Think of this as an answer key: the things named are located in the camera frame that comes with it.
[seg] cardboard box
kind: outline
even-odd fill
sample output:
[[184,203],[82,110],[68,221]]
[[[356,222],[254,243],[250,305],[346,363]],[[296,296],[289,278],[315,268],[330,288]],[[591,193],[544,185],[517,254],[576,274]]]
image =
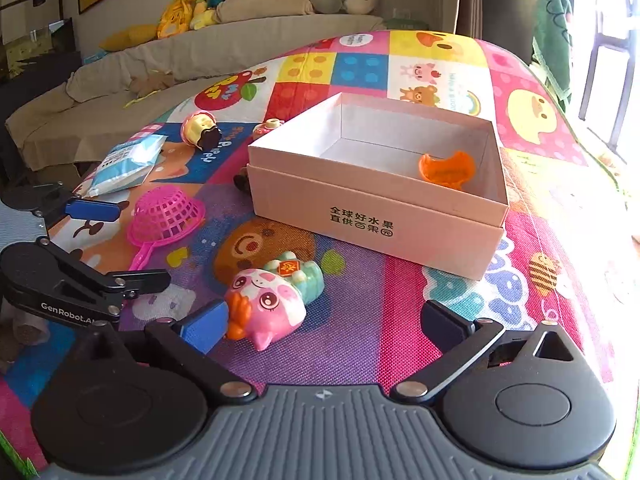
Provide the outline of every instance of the cardboard box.
[[[422,180],[423,153],[471,155],[465,192]],[[249,145],[255,213],[480,280],[509,205],[493,125],[341,93]]]

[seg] pink plastic basket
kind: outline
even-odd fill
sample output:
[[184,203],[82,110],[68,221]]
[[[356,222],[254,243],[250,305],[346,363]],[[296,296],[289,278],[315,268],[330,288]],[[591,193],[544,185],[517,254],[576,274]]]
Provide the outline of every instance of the pink plastic basket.
[[127,238],[140,247],[129,270],[140,270],[156,247],[182,240],[198,228],[205,215],[204,204],[177,186],[147,191],[136,202]]

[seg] toy eye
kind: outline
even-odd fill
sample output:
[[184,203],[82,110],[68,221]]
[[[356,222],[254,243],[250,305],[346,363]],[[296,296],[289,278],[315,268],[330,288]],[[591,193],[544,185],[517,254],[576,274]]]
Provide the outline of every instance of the toy eye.
[[246,278],[244,276],[239,276],[238,278],[236,278],[236,280],[234,281],[234,288],[240,288],[241,286],[243,286],[246,283]]
[[260,296],[260,306],[267,310],[273,310],[279,303],[280,300],[273,292],[265,292]]

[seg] metal screw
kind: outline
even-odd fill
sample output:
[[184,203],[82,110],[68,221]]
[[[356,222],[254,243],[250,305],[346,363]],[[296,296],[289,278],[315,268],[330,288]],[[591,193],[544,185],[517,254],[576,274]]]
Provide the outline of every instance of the metal screw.
[[418,381],[403,381],[396,384],[396,392],[403,397],[421,397],[425,395],[429,389]]
[[225,397],[231,397],[233,399],[242,399],[252,392],[250,384],[243,383],[242,381],[230,381],[220,386],[220,392]]

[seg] blue and white packet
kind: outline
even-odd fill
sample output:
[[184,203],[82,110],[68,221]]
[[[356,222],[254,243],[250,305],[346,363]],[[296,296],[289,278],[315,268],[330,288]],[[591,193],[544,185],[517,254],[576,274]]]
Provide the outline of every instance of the blue and white packet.
[[92,197],[139,186],[158,160],[166,136],[151,134],[115,146],[95,170],[91,186],[83,195]]

